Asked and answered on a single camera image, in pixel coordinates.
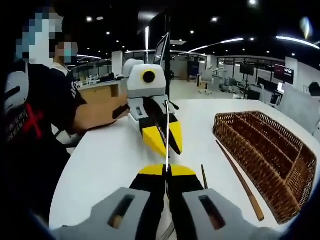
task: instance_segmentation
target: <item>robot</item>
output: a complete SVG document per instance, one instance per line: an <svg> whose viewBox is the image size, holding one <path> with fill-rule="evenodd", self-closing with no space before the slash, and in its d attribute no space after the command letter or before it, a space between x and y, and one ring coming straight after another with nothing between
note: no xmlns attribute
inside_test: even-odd
<svg viewBox="0 0 320 240"><path fill-rule="evenodd" d="M140 131L143 141L156 153L166 156L166 78L160 65L143 64L129 59L123 66L127 80L129 119ZM169 104L169 146L178 155L182 153L182 131L175 116L174 106Z"/></svg>

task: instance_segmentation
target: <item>metal pole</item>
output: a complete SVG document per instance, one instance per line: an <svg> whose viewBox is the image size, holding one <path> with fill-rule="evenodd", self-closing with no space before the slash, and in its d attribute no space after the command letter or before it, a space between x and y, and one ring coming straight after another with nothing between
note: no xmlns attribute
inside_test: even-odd
<svg viewBox="0 0 320 240"><path fill-rule="evenodd" d="M169 33L168 36L168 43L165 48L165 53L164 53L164 76L166 80L166 87L165 87L165 94L168 96L170 99L170 82L171 82L171 56L170 56L170 39L171 39L171 33L170 33L170 22L171 22L171 16L170 12L167 12L165 15L165 33Z"/></svg>

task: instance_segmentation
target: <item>black circular sensor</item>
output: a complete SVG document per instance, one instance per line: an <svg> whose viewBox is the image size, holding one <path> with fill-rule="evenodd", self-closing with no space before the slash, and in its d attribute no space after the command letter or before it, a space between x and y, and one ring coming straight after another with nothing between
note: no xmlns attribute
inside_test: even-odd
<svg viewBox="0 0 320 240"><path fill-rule="evenodd" d="M146 71L143 74L143 81L145 81L147 84L152 83L156 78L156 75L153 71Z"/></svg>

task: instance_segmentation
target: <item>person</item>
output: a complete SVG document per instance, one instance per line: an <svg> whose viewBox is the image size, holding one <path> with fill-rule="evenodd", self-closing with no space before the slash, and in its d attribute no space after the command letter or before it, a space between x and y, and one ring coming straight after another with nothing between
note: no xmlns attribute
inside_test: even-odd
<svg viewBox="0 0 320 240"><path fill-rule="evenodd" d="M65 44L65 54L59 57L69 57L68 50ZM5 179L12 194L48 224L55 189L70 158L54 137L52 124L68 133L84 133L109 125L128 114L126 110L117 119L113 118L114 110L127 104L127 96L88 104L73 88L68 74L66 77L22 59L12 65L9 73L4 116ZM21 76L22 85L8 89Z"/></svg>
<svg viewBox="0 0 320 240"><path fill-rule="evenodd" d="M320 97L320 86L319 83L313 82L309 86L309 93L311 97Z"/></svg>

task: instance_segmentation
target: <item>black t-shirt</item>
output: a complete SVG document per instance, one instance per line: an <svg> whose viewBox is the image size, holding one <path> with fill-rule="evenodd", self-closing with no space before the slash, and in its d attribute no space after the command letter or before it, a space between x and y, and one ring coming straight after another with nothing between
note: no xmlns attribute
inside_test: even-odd
<svg viewBox="0 0 320 240"><path fill-rule="evenodd" d="M20 61L12 71L24 69L25 63ZM12 187L28 204L37 208L42 202L51 204L70 157L55 138L52 124L59 130L70 130L78 106L86 102L74 98L73 84L69 79L46 66L28 64L28 78L29 92L25 103L4 117L6 173Z"/></svg>

